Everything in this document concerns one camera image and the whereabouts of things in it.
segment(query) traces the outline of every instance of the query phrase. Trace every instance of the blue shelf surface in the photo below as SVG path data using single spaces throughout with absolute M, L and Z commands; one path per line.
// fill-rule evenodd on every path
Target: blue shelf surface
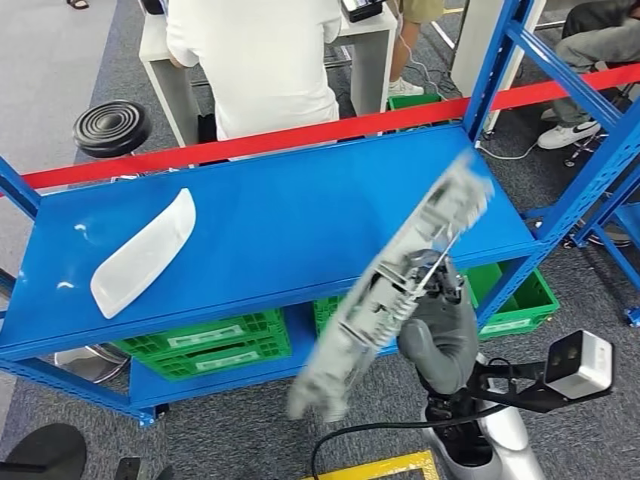
M 291 357 L 200 375 L 178 382 L 165 380 L 144 365 L 133 361 L 129 382 L 129 399 L 134 408 L 155 407 L 162 403 L 294 377 L 304 365 L 313 348 L 315 342 L 315 326 L 313 323 L 312 307 L 308 303 L 286 307 L 285 316 L 289 340 L 293 347 Z M 398 347 L 394 340 L 383 349 L 380 355 L 397 351 Z
M 347 290 L 471 144 L 457 125 L 67 190 L 42 198 L 0 357 L 29 358 Z M 472 168 L 493 178 L 477 152 Z M 460 268 L 537 246 L 497 181 L 488 211 L 452 251 Z M 122 313 L 89 290 L 100 264 L 189 188 L 191 237 Z
M 640 248 L 640 202 L 620 205 L 611 220 L 624 228 L 635 248 Z

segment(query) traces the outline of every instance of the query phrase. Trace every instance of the gray pants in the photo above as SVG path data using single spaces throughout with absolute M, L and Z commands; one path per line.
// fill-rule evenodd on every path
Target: gray pants
M 589 72 L 596 62 L 640 61 L 640 20 L 629 18 L 633 0 L 590 2 L 573 8 L 567 17 L 555 53 L 577 73 Z M 586 122 L 591 116 L 571 98 L 553 102 L 563 127 Z

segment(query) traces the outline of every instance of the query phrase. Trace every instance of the yellow floor marking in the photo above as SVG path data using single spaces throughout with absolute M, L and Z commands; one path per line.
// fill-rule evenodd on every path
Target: yellow floor marking
M 323 473 L 319 478 L 321 480 L 373 480 L 410 470 L 422 470 L 424 480 L 439 480 L 433 457 L 429 450 Z

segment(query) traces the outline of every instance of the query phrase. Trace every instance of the white sneaker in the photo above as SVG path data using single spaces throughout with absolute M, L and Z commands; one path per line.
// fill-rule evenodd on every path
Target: white sneaker
M 583 138 L 590 137 L 600 130 L 600 124 L 590 121 L 584 122 L 575 127 L 561 127 L 546 131 L 538 137 L 538 146 L 545 150 L 555 150 L 556 148 L 566 147 Z
M 555 115 L 555 112 L 553 111 L 552 108 L 547 108 L 546 110 L 542 112 L 542 115 L 540 115 L 540 120 L 543 122 L 557 122 L 558 115 Z
M 395 82 L 389 82 L 389 96 L 399 97 L 406 95 L 422 95 L 424 89 L 413 83 L 409 83 L 402 77 L 398 78 Z

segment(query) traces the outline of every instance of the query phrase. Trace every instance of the green basket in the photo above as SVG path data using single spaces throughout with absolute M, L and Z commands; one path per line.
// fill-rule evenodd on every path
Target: green basket
M 177 381 L 291 355 L 291 345 L 285 332 L 205 350 L 195 347 L 183 349 L 179 354 L 146 357 L 140 362 L 168 380 Z
M 418 105 L 426 105 L 428 103 L 436 103 L 442 99 L 440 95 L 435 93 L 425 93 L 423 95 L 402 95 L 398 97 L 389 97 L 389 110 L 400 110 L 401 108 L 417 107 Z M 445 125 L 448 124 L 448 120 L 435 123 L 426 123 L 421 126 L 401 128 L 398 131 L 403 132 L 407 130 L 414 130 L 416 128 L 428 127 L 434 125 Z
M 313 317 L 315 319 L 315 332 L 318 335 L 320 335 L 325 329 L 327 322 L 338 308 L 338 304 L 343 298 L 344 298 L 344 295 L 323 298 L 313 302 Z
M 493 263 L 463 271 L 469 287 L 471 301 L 478 307 L 504 272 L 507 262 Z M 537 269 L 494 314 L 478 337 L 481 340 L 529 333 L 535 330 L 560 305 Z
M 136 359 L 177 354 L 183 350 L 205 350 L 237 343 L 243 340 L 286 334 L 285 317 L 281 309 L 251 313 L 226 320 L 177 328 L 166 332 L 143 335 L 113 342 L 116 347 Z

